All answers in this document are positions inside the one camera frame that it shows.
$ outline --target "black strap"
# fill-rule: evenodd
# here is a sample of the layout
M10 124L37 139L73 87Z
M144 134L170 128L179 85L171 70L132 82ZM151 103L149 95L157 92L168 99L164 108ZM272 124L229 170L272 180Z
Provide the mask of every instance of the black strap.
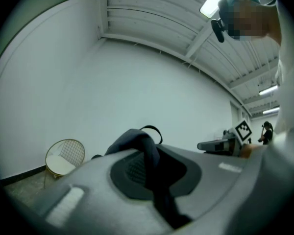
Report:
M162 140L162 136L161 136L160 131L157 129L157 127L154 127L153 125L146 125L146 126L144 126L143 128L140 128L140 130L143 130L143 129L152 129L152 130L155 130L156 132L158 132L159 135L160 135L160 138L161 138L159 144L162 143L162 141L163 141L163 140Z

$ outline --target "white label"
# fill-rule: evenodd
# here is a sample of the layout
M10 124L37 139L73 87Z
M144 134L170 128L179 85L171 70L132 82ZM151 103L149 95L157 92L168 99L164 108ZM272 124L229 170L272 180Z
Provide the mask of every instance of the white label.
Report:
M231 165L231 164L226 164L226 163L221 163L219 164L219 168L220 169L224 169L224 170L229 170L229 171L232 171L232 172L236 172L236 173L241 173L242 171L242 168L238 167L238 166L234 166L234 165Z

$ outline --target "gray plastic surface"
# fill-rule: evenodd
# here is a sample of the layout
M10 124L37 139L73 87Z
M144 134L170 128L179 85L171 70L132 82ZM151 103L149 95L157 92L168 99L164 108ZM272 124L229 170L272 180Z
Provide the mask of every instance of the gray plastic surface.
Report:
M174 231L151 201L128 199L113 185L111 166L136 150L87 162L45 190L34 208L44 218L70 186L78 186L85 195L63 227L67 234L249 234L273 218L294 191L294 132L276 136L248 160L164 146L202 170L197 187L176 198L180 212L193 219L185 227Z

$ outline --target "wire chair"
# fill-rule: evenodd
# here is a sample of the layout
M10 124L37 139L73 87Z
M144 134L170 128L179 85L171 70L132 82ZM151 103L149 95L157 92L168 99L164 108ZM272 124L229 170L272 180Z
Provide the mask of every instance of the wire chair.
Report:
M81 165L85 158L85 149L81 142L74 139L65 139L56 142L46 154L46 185L47 170L54 177L62 177Z

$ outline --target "ceiling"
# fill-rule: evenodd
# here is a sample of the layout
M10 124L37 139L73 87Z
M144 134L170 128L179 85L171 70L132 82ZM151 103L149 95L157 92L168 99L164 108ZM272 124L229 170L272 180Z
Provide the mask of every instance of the ceiling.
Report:
M219 43L199 9L206 0L97 0L102 37L151 46L180 58L219 82L253 117L277 106L274 84L278 45L266 37ZM271 0L260 0L267 3Z

